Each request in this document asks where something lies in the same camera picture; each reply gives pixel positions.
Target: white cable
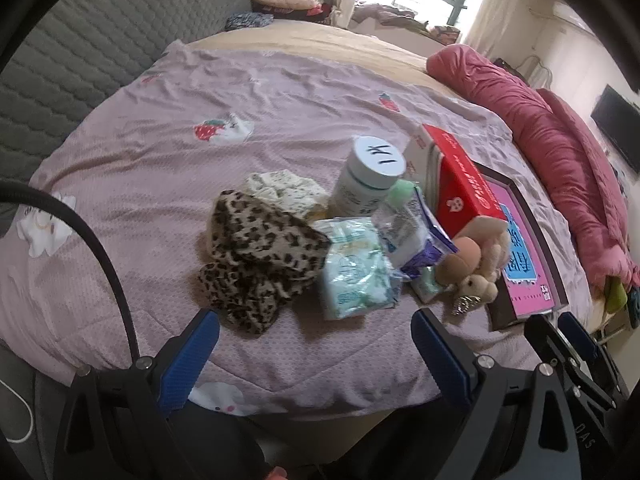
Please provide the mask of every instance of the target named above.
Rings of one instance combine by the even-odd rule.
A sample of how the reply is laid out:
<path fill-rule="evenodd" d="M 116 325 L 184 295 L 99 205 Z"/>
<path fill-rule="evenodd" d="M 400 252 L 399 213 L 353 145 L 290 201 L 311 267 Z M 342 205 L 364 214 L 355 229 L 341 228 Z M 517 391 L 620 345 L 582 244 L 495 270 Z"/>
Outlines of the white cable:
<path fill-rule="evenodd" d="M 2 379 L 0 379 L 0 384 L 2 384 L 2 386 L 4 386 L 12 394 L 18 397 L 18 399 L 22 401 L 22 403 L 27 407 L 27 410 L 29 411 L 29 418 L 31 419 L 31 422 L 29 424 L 29 431 L 27 431 L 27 434 L 24 437 L 19 438 L 18 440 L 14 440 L 12 438 L 8 438 L 6 440 L 9 444 L 22 444 L 23 442 L 26 442 L 31 436 L 31 433 L 33 433 L 33 422 L 34 422 L 33 412 L 31 411 L 31 407 L 28 405 L 27 401 L 24 400 L 11 386 L 5 383 Z"/>

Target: plastic bag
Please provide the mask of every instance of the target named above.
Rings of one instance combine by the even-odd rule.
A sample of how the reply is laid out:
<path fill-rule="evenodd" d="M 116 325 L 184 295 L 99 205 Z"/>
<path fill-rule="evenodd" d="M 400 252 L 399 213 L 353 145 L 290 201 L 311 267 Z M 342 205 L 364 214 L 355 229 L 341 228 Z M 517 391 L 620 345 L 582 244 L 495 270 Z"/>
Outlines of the plastic bag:
<path fill-rule="evenodd" d="M 392 265 L 412 280 L 420 276 L 423 268 L 438 264 L 446 254 L 458 252 L 413 182 L 399 180 L 373 220 Z"/>
<path fill-rule="evenodd" d="M 386 257 L 371 218 L 332 218 L 312 227 L 332 242 L 321 275 L 325 319 L 395 306 L 404 276 Z"/>

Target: gray headboard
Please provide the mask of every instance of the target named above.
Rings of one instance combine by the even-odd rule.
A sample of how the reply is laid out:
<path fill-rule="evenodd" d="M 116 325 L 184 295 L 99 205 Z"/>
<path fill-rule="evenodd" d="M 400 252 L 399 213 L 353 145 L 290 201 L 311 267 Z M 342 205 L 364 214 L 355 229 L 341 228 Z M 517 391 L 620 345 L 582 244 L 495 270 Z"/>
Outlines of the gray headboard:
<path fill-rule="evenodd" d="M 249 0 L 60 0 L 0 74 L 0 177 L 27 182 L 84 117 L 173 40 L 222 30 Z M 14 209 L 0 204 L 0 235 Z"/>

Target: metal screw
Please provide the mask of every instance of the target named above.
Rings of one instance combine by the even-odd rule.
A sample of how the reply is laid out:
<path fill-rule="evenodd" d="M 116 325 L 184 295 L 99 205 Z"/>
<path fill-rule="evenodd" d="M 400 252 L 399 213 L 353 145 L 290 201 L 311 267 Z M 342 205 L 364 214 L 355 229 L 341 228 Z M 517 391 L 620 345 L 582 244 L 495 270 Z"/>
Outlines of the metal screw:
<path fill-rule="evenodd" d="M 546 363 L 542 363 L 538 367 L 538 370 L 541 374 L 546 375 L 547 377 L 551 377 L 554 374 L 554 368 L 552 367 L 552 365 L 548 365 Z"/>
<path fill-rule="evenodd" d="M 154 359 L 145 355 L 136 361 L 136 368 L 138 370 L 149 370 L 151 365 L 154 363 Z"/>
<path fill-rule="evenodd" d="M 91 373 L 91 367 L 89 365 L 81 365 L 78 370 L 76 370 L 76 375 L 79 377 L 87 377 Z"/>
<path fill-rule="evenodd" d="M 481 355 L 481 356 L 478 356 L 478 364 L 482 368 L 491 369 L 494 367 L 495 361 L 494 361 L 494 358 L 491 357 L 490 355 Z"/>

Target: blue gripper pad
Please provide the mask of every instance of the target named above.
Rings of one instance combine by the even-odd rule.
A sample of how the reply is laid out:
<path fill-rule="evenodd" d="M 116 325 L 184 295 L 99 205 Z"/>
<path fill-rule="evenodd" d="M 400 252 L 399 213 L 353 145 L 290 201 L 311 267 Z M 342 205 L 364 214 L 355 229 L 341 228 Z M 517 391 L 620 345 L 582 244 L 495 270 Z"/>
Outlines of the blue gripper pad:
<path fill-rule="evenodd" d="M 560 314 L 558 328 L 583 361 L 589 363 L 598 357 L 598 345 L 571 312 Z"/>
<path fill-rule="evenodd" d="M 473 352 L 462 341 L 449 336 L 429 311 L 418 310 L 413 315 L 411 337 L 443 397 L 459 408 L 471 406 L 472 391 L 478 383 Z"/>
<path fill-rule="evenodd" d="M 201 310 L 181 335 L 169 339 L 158 352 L 158 406 L 164 417 L 184 407 L 219 335 L 218 316 Z"/>

